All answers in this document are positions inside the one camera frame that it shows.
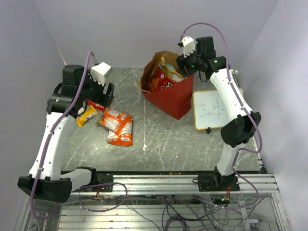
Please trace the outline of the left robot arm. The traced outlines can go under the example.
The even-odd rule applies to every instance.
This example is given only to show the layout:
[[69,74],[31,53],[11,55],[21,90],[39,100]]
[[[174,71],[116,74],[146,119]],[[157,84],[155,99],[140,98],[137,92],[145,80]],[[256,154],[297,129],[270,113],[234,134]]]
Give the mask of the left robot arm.
[[91,167],[78,167],[61,174],[64,146],[80,109],[88,101],[107,107],[114,98],[114,84],[105,84],[106,77],[112,72],[111,66],[106,63],[94,65],[87,69],[76,104],[64,115],[77,93],[83,72],[82,65],[66,65],[62,82],[47,101],[46,127],[37,158],[29,174],[20,177],[17,183],[19,189],[35,199],[64,203],[72,191],[80,187],[93,191],[98,186],[97,171]]

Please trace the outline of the red Doritos bag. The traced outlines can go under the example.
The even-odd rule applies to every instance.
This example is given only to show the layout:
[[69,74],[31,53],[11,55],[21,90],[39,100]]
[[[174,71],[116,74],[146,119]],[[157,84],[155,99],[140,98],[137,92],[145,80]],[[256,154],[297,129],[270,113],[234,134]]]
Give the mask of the red Doritos bag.
[[164,74],[160,67],[157,67],[148,80],[149,92],[157,92],[163,90],[174,85],[175,83],[176,82],[174,80],[170,79],[167,75]]

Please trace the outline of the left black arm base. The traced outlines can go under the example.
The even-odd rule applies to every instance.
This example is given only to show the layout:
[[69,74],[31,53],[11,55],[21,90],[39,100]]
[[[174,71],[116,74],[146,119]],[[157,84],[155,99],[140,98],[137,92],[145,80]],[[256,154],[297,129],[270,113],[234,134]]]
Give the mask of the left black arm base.
[[[110,173],[98,173],[97,175],[97,184],[107,184],[107,183],[111,183],[114,181],[113,175]],[[103,192],[103,193],[110,193],[112,192],[113,189],[113,185],[105,185],[105,186],[99,186],[97,188],[97,190],[99,192]]]

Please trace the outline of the orange Fox's candy bag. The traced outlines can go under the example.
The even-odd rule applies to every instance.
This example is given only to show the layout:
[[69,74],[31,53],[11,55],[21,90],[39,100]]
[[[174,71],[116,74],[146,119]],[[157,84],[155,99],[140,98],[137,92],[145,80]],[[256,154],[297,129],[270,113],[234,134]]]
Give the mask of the orange Fox's candy bag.
[[101,118],[96,121],[96,125],[105,127],[118,135],[130,119],[132,119],[130,114],[107,108]]

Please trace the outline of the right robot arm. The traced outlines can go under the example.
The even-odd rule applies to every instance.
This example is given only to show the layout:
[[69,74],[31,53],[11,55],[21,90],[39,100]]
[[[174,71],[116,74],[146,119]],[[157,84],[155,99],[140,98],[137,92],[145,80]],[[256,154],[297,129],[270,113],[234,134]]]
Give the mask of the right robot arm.
[[180,74],[188,77],[196,72],[203,72],[226,106],[229,121],[220,132],[224,147],[212,178],[213,187],[221,191],[234,178],[236,158],[256,132],[261,115],[253,112],[245,102],[227,59],[216,56],[212,37],[193,39],[186,36],[181,38],[178,45],[183,48],[183,54],[176,59]]

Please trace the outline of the red paper bag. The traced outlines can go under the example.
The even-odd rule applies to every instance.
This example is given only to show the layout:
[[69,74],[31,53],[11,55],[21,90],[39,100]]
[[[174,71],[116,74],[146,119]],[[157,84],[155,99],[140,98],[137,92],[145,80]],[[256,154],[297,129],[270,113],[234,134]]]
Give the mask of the red paper bag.
[[144,97],[157,108],[175,119],[181,119],[191,108],[194,75],[157,92],[149,92],[148,80],[161,63],[161,56],[171,51],[160,51],[154,54],[152,60],[145,66],[138,86]]

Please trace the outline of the brown paper snack bag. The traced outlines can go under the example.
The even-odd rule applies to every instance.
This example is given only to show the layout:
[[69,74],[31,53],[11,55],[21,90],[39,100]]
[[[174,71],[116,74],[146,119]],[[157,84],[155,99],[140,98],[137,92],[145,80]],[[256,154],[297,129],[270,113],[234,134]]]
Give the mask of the brown paper snack bag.
[[164,53],[159,65],[163,74],[176,83],[184,80],[184,77],[178,72],[177,57],[178,55],[174,53]]

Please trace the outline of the small red snack packet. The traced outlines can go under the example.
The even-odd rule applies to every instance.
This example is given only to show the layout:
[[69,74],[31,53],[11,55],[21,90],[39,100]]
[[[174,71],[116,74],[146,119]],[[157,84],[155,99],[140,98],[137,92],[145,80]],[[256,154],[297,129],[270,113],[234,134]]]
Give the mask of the small red snack packet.
[[98,104],[98,103],[94,103],[93,101],[88,101],[88,105],[93,106],[95,109],[100,110],[102,112],[105,111],[105,107]]

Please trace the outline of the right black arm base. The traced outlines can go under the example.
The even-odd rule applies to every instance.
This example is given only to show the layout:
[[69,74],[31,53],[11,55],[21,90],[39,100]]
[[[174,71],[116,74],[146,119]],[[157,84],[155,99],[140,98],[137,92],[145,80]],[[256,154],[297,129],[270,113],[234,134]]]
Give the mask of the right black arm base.
[[234,174],[231,174],[230,176],[221,176],[220,174],[214,173],[203,174],[198,175],[198,177],[194,178],[192,182],[198,185],[200,192],[226,192],[227,189],[233,192],[240,190],[238,179]]

